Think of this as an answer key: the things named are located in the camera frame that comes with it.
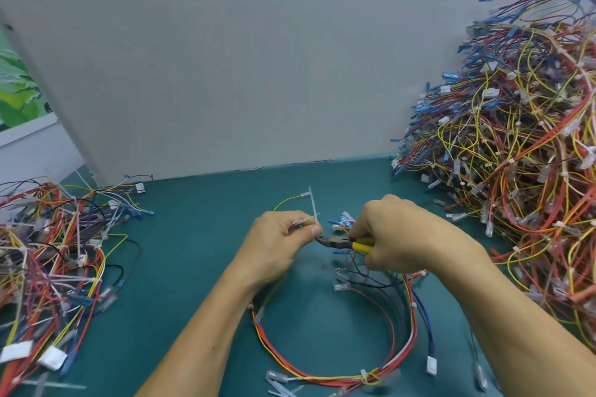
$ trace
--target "left hand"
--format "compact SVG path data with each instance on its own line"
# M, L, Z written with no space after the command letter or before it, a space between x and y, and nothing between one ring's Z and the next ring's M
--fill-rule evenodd
M304 220L303 227L290 229L299 220ZM321 225L302 211L265 212L253 223L228 269L258 289L277 280L298 250L322 232Z

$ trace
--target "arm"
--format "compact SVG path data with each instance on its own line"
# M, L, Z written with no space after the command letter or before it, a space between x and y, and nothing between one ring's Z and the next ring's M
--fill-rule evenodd
M594 355L447 220L387 195L364 206L350 235L376 238L365 258L371 270L436 274L466 314L505 395L594 395Z
M306 220L303 229L295 221ZM304 212L258 217L234 260L136 397L215 397L238 323L259 289L278 279L323 229Z

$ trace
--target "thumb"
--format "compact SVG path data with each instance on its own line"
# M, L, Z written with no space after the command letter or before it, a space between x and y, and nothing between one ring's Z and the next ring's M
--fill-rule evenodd
M372 251L370 252L370 254L367 254L366 256L364 256L364 264L367 266L367 268L369 270L372 270L372 271L384 270L384 267L381 266L376 261L375 254L374 254L374 248L372 249Z
M296 251L298 251L304 245L315 240L315 237L321 235L322 232L323 228L321 228L319 224L311 224L304 226L301 229L296 229L288 236L287 241Z

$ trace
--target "fingernail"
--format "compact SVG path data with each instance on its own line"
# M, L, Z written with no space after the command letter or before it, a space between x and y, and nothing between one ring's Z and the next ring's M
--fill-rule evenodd
M312 231L313 237L316 237L317 235L320 235L323 232L323 228L321 228L317 224L311 225L310 230Z

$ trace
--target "right hand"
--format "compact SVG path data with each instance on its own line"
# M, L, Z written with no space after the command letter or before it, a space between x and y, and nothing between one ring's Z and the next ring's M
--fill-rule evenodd
M364 261L370 270L393 270L414 273L433 271L443 259L457 255L460 246L466 254L481 245L447 220L395 195L369 201L350 231L351 237L374 237L372 252Z

